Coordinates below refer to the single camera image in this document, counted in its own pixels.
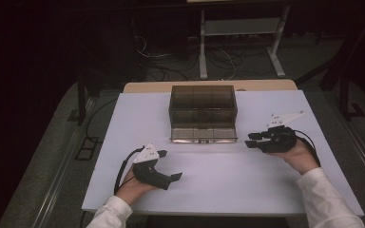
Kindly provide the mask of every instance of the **metal frame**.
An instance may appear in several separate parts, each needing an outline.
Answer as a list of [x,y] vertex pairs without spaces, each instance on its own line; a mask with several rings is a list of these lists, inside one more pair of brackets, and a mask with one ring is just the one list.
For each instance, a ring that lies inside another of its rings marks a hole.
[[[289,14],[289,6],[285,6],[283,8],[283,12],[282,15],[279,18],[278,21],[278,25],[277,28],[275,30],[275,39],[274,42],[272,44],[272,46],[270,48],[267,49],[269,58],[271,59],[272,65],[274,66],[275,72],[277,73],[278,78],[285,78],[285,73],[283,71],[283,68],[280,64],[280,61],[278,59],[277,56],[277,50],[279,47],[279,43],[280,43],[280,38],[283,34],[283,29],[284,26],[286,24],[286,19],[287,19],[287,15]],[[259,23],[259,19],[249,19],[249,20],[241,20],[240,22],[244,25],[247,26],[249,24],[256,24],[255,20],[258,20],[257,22]],[[257,32],[257,31],[246,31],[246,32],[240,32],[240,33],[245,33],[245,34],[259,34],[259,33],[263,33],[261,31]],[[211,35],[221,35],[221,34],[225,34],[225,35],[231,35],[231,34],[237,34],[236,32],[211,32],[211,33],[207,33],[206,32],[206,21],[205,21],[205,12],[204,9],[201,11],[201,50],[200,50],[200,74],[201,74],[201,80],[206,80],[207,79],[207,69],[206,69],[206,57],[205,57],[205,50],[204,50],[204,39],[205,36],[211,36]]]

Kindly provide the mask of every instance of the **hand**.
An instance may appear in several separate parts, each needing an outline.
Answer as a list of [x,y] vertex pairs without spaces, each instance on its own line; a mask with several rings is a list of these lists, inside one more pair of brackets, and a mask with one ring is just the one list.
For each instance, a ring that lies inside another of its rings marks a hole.
[[152,185],[138,181],[132,172],[132,167],[133,166],[129,168],[120,189],[118,189],[118,192],[115,194],[115,196],[121,198],[129,205],[132,205],[132,203],[144,193],[156,189],[156,187]]
[[297,140],[295,147],[286,153],[267,154],[284,159],[284,161],[288,162],[292,168],[300,173],[300,175],[303,175],[312,169],[319,168],[307,146],[300,140]]

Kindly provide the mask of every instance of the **black cable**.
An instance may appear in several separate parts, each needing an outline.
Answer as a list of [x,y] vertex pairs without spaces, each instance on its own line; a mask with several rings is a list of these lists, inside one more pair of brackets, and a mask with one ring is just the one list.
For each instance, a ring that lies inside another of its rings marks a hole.
[[134,176],[134,177],[132,177],[132,178],[130,178],[130,179],[128,179],[127,181],[123,182],[123,184],[121,184],[121,185],[120,185],[120,187],[119,187],[118,189],[120,189],[120,188],[121,188],[122,186],[124,186],[126,183],[128,183],[128,182],[132,181],[134,178],[135,178],[135,176]]
[[168,71],[172,71],[172,72],[178,73],[181,76],[183,76],[186,81],[189,81],[188,77],[185,76],[183,73],[179,72],[178,70],[171,69],[171,68],[168,68],[168,67],[165,67],[165,66],[159,66],[159,65],[156,65],[156,64],[149,64],[149,65],[151,67],[155,67],[155,68],[158,68],[158,69],[165,69],[165,70],[168,70]]
[[313,146],[314,151],[317,152],[316,146],[314,145],[314,142],[311,140],[311,138],[308,135],[306,135],[304,132],[301,132],[299,130],[294,130],[294,131],[302,134],[303,136],[305,136],[309,140],[309,142],[311,143],[311,145]]
[[120,187],[121,187],[120,186],[121,177],[123,176],[126,165],[128,164],[128,160],[132,157],[132,155],[134,155],[135,153],[141,152],[142,150],[144,150],[144,146],[142,146],[142,148],[132,151],[128,155],[128,157],[126,157],[126,159],[123,161],[123,164],[121,164],[120,171],[118,171],[117,180],[115,180],[115,184],[114,184],[114,195],[118,192],[118,189],[120,189]]
[[109,101],[109,102],[107,102],[107,103],[105,103],[105,104],[103,104],[101,107],[99,107],[94,113],[93,113],[93,115],[91,115],[91,117],[90,117],[90,119],[88,120],[88,123],[87,123],[87,127],[86,127],[86,138],[89,140],[89,141],[91,141],[91,142],[93,142],[93,143],[103,143],[103,142],[95,142],[95,141],[93,141],[92,140],[92,138],[88,135],[88,127],[90,126],[90,123],[91,123],[91,120],[93,120],[93,117],[100,111],[100,110],[102,110],[105,106],[107,106],[107,105],[109,105],[109,104],[111,104],[111,103],[113,103],[114,101],[116,101],[117,100],[117,98],[115,98],[115,99],[112,99],[111,101]]

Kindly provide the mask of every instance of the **metal stand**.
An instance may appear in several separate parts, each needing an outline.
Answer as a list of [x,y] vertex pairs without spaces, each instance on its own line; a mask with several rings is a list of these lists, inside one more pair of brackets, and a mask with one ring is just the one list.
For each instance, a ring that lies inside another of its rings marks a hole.
[[275,32],[275,40],[274,44],[271,48],[268,49],[269,58],[271,59],[272,65],[274,66],[275,72],[278,75],[278,78],[284,78],[286,75],[284,74],[283,68],[280,65],[280,61],[277,56],[277,50],[280,42],[280,38],[283,33],[284,26],[286,24],[287,15],[289,14],[290,7],[285,7],[283,9],[283,13],[280,16],[280,20],[278,23],[277,31]]
[[274,66],[278,78],[284,78],[285,74],[277,56],[277,50],[283,29],[286,24],[290,7],[284,7],[283,13],[276,18],[257,18],[245,20],[220,20],[205,21],[204,10],[201,11],[201,52],[200,52],[200,74],[201,80],[207,79],[206,57],[204,50],[205,36],[212,35],[237,35],[237,34],[264,34],[274,33],[274,43],[268,48],[268,55]]

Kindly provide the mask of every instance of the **person's right hand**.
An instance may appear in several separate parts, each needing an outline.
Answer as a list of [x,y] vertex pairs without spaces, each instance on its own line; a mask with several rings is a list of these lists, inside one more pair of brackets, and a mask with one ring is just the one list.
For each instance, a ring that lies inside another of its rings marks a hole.
[[300,173],[300,175],[303,175],[312,169],[319,168],[307,146],[300,140],[297,140],[295,147],[285,153],[266,152],[266,154],[284,159],[284,161],[288,162],[292,168]]

